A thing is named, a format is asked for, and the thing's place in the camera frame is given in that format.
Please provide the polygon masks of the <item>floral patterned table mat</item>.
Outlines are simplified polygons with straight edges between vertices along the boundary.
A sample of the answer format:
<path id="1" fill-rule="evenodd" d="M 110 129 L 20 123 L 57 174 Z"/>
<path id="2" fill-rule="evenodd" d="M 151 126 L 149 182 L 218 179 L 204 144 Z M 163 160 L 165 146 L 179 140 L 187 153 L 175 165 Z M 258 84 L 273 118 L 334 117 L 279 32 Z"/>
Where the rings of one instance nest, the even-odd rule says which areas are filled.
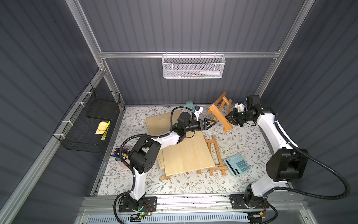
<path id="1" fill-rule="evenodd" d="M 145 119 L 164 113 L 170 113 L 175 106 L 127 107 L 112 151 L 119 148 L 127 138 L 147 133 Z M 243 192 L 249 183 L 259 180 L 266 171 L 266 163 L 272 157 L 270 149 L 259 127 L 245 124 L 234 126 L 233 130 L 223 133 L 223 125 L 218 122 L 208 131 L 203 131 L 207 139 L 215 136 L 222 159 L 236 154 L 243 156 L 251 170 L 243 175 L 234 176 L 230 171 L 223 175 L 220 170 L 202 170 L 177 174 L 167 180 L 156 161 L 147 174 L 145 190 L 147 195 L 159 194 L 204 194 Z M 97 196 L 116 196 L 131 189 L 131 172 L 110 156 L 103 178 L 97 190 Z"/>

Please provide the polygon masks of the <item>wooden easel under boards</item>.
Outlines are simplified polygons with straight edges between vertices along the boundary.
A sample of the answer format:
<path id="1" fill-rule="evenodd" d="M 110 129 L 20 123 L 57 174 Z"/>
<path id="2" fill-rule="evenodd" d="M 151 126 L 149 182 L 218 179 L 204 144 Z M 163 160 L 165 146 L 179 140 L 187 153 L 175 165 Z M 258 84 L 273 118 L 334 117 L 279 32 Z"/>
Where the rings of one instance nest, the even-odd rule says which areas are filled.
<path id="1" fill-rule="evenodd" d="M 169 179 L 169 176 L 166 176 L 166 175 L 164 175 L 160 178 L 161 181 L 168 180 L 168 179 Z"/>

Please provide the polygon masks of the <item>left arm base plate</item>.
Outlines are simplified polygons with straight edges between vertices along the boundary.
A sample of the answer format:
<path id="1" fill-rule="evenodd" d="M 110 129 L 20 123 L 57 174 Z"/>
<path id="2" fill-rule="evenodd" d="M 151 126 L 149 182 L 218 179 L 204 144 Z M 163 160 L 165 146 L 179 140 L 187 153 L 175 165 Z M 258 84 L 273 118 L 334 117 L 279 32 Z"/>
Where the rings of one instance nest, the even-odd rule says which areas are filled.
<path id="1" fill-rule="evenodd" d="M 118 212 L 153 212 L 157 209 L 158 198 L 143 196 L 141 199 L 135 200 L 127 195 L 122 197 L 118 204 Z"/>

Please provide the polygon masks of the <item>plywood board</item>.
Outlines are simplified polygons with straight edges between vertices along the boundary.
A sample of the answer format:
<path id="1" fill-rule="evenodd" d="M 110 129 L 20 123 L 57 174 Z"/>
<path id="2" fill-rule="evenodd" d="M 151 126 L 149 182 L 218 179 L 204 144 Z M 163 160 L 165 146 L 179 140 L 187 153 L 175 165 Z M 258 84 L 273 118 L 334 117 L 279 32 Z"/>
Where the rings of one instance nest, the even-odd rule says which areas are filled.
<path id="1" fill-rule="evenodd" d="M 179 109 L 173 113 L 173 124 L 178 122 L 178 117 L 182 112 L 183 111 Z M 147 127 L 148 134 L 152 136 L 158 136 L 169 132 L 171 128 L 170 118 L 171 118 L 171 112 L 145 119 L 145 124 Z M 159 163 L 160 169 L 161 170 L 165 169 L 162 150 L 160 150 L 157 156 L 157 161 Z"/>
<path id="2" fill-rule="evenodd" d="M 165 175 L 208 169 L 215 166 L 201 131 L 191 138 L 163 149 Z"/>

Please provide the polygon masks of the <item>yellow green pen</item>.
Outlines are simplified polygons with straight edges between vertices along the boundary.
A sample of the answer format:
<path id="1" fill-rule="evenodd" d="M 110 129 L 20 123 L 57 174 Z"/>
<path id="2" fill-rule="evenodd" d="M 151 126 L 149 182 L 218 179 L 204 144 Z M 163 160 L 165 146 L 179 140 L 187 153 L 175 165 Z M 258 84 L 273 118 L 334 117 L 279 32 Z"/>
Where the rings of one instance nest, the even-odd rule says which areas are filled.
<path id="1" fill-rule="evenodd" d="M 107 136 L 107 133 L 108 133 L 108 130 L 109 130 L 109 127 L 110 127 L 110 125 L 111 125 L 111 122 L 109 121 L 109 122 L 108 122 L 108 124 L 106 125 L 106 127 L 105 127 L 105 131 L 104 131 L 104 133 L 103 133 L 103 135 L 102 135 L 102 137 L 101 137 L 101 140 L 102 140 L 102 141 L 104 141 L 104 140 L 105 140 L 105 138 L 106 138 L 106 136 Z"/>

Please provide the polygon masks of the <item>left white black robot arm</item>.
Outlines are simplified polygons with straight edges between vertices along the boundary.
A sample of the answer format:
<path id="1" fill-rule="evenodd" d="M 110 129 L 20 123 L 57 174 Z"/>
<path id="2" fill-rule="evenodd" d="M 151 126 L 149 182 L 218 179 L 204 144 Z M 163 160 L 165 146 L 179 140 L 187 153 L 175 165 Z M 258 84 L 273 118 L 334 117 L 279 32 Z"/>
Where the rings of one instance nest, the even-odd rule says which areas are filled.
<path id="1" fill-rule="evenodd" d="M 182 112 L 177 118 L 178 122 L 174 124 L 173 115 L 177 109 L 180 107 L 174 108 L 170 113 L 170 130 L 168 132 L 154 136 L 137 134 L 125 140 L 121 145 L 120 160 L 133 174 L 131 190 L 125 193 L 126 198 L 133 204 L 139 204 L 145 200 L 146 175 L 153 167 L 159 152 L 175 145 L 183 147 L 182 142 L 186 138 L 187 132 L 195 133 L 208 130 L 217 123 L 212 119 L 200 119 L 200 111 L 191 111 L 190 113 Z M 128 155 L 130 163 L 127 163 L 124 159 L 124 146 L 135 138 L 138 138 L 138 141 L 130 151 Z"/>

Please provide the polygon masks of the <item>aluminium rail at front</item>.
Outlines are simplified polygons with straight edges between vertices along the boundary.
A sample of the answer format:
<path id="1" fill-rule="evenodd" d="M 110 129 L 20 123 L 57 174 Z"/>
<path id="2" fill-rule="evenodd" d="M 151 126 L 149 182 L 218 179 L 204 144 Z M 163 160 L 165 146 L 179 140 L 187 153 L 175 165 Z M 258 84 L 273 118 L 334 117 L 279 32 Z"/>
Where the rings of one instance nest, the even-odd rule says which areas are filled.
<path id="1" fill-rule="evenodd" d="M 156 213 L 222 212 L 232 210 L 229 193 L 157 195 Z M 114 196 L 85 197 L 79 215 L 113 214 Z M 303 196 L 276 191 L 267 198 L 278 210 L 300 210 L 308 206 Z"/>

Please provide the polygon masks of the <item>wooden easel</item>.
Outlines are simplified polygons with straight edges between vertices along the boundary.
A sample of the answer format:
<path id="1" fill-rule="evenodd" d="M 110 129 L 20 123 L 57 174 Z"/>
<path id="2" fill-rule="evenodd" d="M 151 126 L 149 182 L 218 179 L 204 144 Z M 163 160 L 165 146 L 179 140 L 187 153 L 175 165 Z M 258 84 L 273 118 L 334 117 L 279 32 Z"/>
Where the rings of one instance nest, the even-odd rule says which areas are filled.
<path id="1" fill-rule="evenodd" d="M 215 163 L 215 165 L 208 169 L 210 175 L 218 174 L 219 171 L 221 172 L 222 176 L 226 176 L 226 171 L 228 170 L 228 166 L 224 165 L 224 161 L 222 159 L 222 155 L 219 149 L 219 144 L 217 141 L 216 136 L 212 136 L 211 139 L 207 139 L 206 136 L 204 136 L 205 143 L 207 145 L 207 148 L 209 150 L 209 153 Z"/>
<path id="2" fill-rule="evenodd" d="M 226 118 L 231 112 L 232 100 L 226 98 L 226 92 L 224 92 L 212 105 L 209 106 L 207 114 L 214 115 L 214 121 L 219 121 L 223 125 L 223 133 L 233 130 L 232 124 Z M 222 113 L 224 106 L 227 106 L 226 114 Z"/>
<path id="3" fill-rule="evenodd" d="M 168 179 L 169 179 L 169 176 L 166 176 L 166 175 L 164 175 L 160 178 L 161 181 L 168 180 Z"/>

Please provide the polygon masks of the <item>white marker in basket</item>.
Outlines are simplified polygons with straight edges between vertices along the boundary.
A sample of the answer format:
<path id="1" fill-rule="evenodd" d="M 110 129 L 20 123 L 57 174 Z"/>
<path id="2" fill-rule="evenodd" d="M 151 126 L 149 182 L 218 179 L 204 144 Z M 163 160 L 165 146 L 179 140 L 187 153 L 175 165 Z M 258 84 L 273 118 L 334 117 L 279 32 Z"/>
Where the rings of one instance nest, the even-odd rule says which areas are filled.
<path id="1" fill-rule="evenodd" d="M 201 71 L 201 75 L 209 77 L 219 77 L 221 75 L 220 71 Z"/>

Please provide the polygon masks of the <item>teal calculator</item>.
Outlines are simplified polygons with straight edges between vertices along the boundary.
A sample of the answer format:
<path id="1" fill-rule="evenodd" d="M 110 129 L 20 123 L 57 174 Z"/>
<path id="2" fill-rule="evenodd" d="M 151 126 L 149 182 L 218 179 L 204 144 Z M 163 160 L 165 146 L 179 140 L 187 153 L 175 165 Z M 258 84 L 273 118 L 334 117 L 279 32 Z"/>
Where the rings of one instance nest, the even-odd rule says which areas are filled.
<path id="1" fill-rule="evenodd" d="M 229 171 L 235 177 L 243 175 L 251 170 L 251 167 L 241 154 L 236 154 L 226 158 L 224 159 L 224 162 L 227 165 Z"/>

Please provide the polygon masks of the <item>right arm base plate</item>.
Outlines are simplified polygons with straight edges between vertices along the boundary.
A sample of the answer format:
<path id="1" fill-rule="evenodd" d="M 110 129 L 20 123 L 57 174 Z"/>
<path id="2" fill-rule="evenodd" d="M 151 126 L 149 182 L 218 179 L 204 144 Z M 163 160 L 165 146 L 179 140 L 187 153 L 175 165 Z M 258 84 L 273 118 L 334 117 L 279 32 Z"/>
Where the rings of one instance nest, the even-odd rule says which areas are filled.
<path id="1" fill-rule="evenodd" d="M 267 202 L 262 197 L 245 196 L 244 194 L 229 195 L 233 209 L 266 209 Z"/>

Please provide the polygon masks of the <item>yellow sticky note pad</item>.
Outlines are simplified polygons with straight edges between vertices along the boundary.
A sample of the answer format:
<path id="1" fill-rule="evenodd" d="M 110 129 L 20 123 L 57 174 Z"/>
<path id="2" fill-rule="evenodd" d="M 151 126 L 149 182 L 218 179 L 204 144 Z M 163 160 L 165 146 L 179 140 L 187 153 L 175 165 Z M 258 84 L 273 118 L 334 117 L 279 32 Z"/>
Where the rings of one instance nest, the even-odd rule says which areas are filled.
<path id="1" fill-rule="evenodd" d="M 101 121 L 97 127 L 96 134 L 104 134 L 110 123 L 110 121 Z"/>

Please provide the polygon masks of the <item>small teal block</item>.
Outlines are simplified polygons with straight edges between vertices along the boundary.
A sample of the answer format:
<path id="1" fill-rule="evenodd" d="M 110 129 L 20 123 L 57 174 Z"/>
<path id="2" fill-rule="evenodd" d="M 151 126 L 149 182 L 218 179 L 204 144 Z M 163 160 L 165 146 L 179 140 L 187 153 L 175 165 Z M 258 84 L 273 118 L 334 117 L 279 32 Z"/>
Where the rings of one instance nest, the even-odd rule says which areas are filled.
<path id="1" fill-rule="evenodd" d="M 188 107 L 188 108 L 193 108 L 193 107 L 194 107 L 193 102 L 192 102 L 192 101 L 187 101 L 187 102 L 186 102 L 186 107 Z"/>

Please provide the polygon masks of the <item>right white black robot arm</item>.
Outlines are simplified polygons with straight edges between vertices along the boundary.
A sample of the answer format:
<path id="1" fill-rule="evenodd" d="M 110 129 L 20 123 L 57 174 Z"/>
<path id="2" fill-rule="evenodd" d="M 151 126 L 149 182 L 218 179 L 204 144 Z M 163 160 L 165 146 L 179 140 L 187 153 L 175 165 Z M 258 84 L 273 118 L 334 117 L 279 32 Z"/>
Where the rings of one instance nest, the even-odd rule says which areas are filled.
<path id="1" fill-rule="evenodd" d="M 297 144 L 282 129 L 274 111 L 262 106 L 259 95 L 246 97 L 246 110 L 234 109 L 226 119 L 230 124 L 241 127 L 252 121 L 260 128 L 272 153 L 266 163 L 265 174 L 244 192 L 243 200 L 248 208 L 255 208 L 262 203 L 276 187 L 285 187 L 288 181 L 303 176 L 308 159 L 294 151 Z"/>

